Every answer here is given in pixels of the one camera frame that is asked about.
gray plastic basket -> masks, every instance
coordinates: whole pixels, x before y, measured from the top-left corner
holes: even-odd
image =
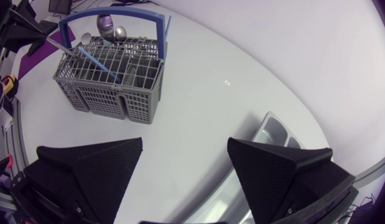
[[[70,50],[81,60],[63,54],[53,79],[72,106],[79,111],[151,124],[160,100],[164,60],[158,57],[157,41],[127,38],[104,45],[93,37],[80,45],[110,72],[103,71],[76,47]]]

purple cloth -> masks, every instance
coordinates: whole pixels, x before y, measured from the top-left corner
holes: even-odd
[[[75,40],[76,37],[75,37],[75,35],[73,35],[73,32],[69,26],[68,26],[68,30],[69,30],[70,41]],[[56,31],[54,34],[52,34],[50,36],[50,38],[57,41],[58,43],[62,44],[60,31]],[[26,73],[28,73],[38,63],[43,61],[43,59],[47,58],[49,55],[54,53],[56,50],[58,50],[58,48],[54,47],[54,45],[45,41],[45,43],[38,50],[36,50],[36,52],[33,55],[31,55],[30,57],[28,57],[28,55],[25,54],[21,58],[21,63],[19,65],[18,80],[20,80]]]

metal tray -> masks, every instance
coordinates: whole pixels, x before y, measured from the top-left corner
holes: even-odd
[[[271,111],[266,114],[251,141],[298,149],[304,148],[293,133]],[[211,195],[184,220],[184,223],[218,221],[254,224],[248,201],[233,168]]]

blue handle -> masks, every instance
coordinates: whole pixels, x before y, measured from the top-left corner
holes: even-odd
[[[148,21],[156,22],[156,35],[157,35],[157,48],[158,56],[161,59],[165,59],[165,16],[156,12],[136,9],[133,7],[97,7],[93,9],[86,9],[80,12],[76,12],[72,15],[67,16],[59,22],[62,45],[66,48],[71,48],[68,22],[74,21],[86,16],[95,16],[101,14],[112,14],[120,16],[131,16],[140,19],[146,19]]]

spoon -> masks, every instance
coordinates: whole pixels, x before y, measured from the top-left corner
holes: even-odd
[[[81,44],[83,45],[89,45],[90,42],[91,42],[91,34],[90,33],[84,33],[82,36],[81,36],[81,40],[80,40]],[[79,51],[84,54],[86,57],[88,57],[95,65],[97,65],[100,69],[108,72],[113,78],[116,79],[116,83],[120,83],[120,79],[118,77],[116,77],[115,74],[113,74],[112,72],[110,72],[109,69],[107,69],[101,62],[99,62],[97,59],[95,59],[93,56],[91,56],[83,47],[81,46],[78,46],[77,47],[79,49]]]
[[[90,33],[84,33],[81,38],[80,38],[80,42],[81,44],[83,45],[89,45],[90,44],[90,41],[91,41],[91,34]]]
[[[128,33],[126,32],[126,30],[123,26],[118,26],[115,29],[115,37],[117,40],[124,41],[127,39]]]
[[[109,14],[103,14],[97,16],[97,28],[98,32],[104,38],[104,40],[112,41],[113,40],[113,21],[112,17]]]

